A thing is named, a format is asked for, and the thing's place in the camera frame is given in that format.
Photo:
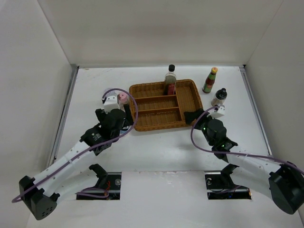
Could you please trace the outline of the pink-cap spice jar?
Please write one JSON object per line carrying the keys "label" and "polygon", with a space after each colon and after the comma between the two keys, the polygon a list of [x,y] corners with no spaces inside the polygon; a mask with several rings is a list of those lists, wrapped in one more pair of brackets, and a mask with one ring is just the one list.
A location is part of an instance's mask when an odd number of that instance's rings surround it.
{"label": "pink-cap spice jar", "polygon": [[120,92],[118,94],[118,104],[120,106],[120,109],[124,111],[124,105],[129,104],[129,98],[128,95],[125,92]]}

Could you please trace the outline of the tall red-label glass bottle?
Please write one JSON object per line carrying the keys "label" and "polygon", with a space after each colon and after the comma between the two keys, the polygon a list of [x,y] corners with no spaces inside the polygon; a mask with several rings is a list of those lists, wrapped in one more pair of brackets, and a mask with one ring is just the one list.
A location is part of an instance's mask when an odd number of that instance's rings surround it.
{"label": "tall red-label glass bottle", "polygon": [[176,75],[175,75],[175,65],[171,64],[168,67],[168,73],[165,75],[164,80],[164,95],[174,95],[175,94],[175,84],[176,84]]}

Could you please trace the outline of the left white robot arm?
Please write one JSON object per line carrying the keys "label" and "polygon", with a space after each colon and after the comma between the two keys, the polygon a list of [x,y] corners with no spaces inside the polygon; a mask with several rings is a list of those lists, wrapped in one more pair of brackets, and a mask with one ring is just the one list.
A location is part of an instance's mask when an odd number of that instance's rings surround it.
{"label": "left white robot arm", "polygon": [[95,111],[98,124],[86,130],[80,140],[63,157],[34,177],[19,181],[18,200],[24,202],[36,220],[45,219],[71,194],[92,197],[92,190],[103,190],[106,198],[108,173],[97,163],[97,157],[129,133],[136,125],[138,113],[113,109]]}

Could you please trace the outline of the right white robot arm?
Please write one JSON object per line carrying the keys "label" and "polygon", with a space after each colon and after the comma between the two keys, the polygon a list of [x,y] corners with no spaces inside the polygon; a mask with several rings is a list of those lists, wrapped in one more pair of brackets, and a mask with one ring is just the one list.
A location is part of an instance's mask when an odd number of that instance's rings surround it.
{"label": "right white robot arm", "polygon": [[221,171],[220,182],[226,188],[247,187],[268,198],[287,214],[295,212],[304,203],[304,172],[291,162],[248,153],[227,137],[220,116],[225,107],[184,112],[185,123],[199,130],[211,146],[210,153],[227,163]]}

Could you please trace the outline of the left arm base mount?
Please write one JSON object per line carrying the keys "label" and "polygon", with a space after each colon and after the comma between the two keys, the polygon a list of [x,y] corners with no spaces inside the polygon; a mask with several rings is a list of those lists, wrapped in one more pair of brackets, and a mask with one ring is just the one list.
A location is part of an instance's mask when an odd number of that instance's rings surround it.
{"label": "left arm base mount", "polygon": [[95,185],[81,190],[77,200],[119,200],[121,195],[122,173],[107,172],[99,164],[93,164],[89,170],[97,178]]}

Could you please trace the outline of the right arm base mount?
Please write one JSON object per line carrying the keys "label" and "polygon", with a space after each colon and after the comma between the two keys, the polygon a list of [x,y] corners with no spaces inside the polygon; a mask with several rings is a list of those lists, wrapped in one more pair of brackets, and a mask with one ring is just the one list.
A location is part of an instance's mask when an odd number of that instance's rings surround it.
{"label": "right arm base mount", "polygon": [[209,200],[250,200],[250,189],[233,183],[230,174],[236,169],[235,165],[227,165],[221,171],[205,173],[207,197]]}

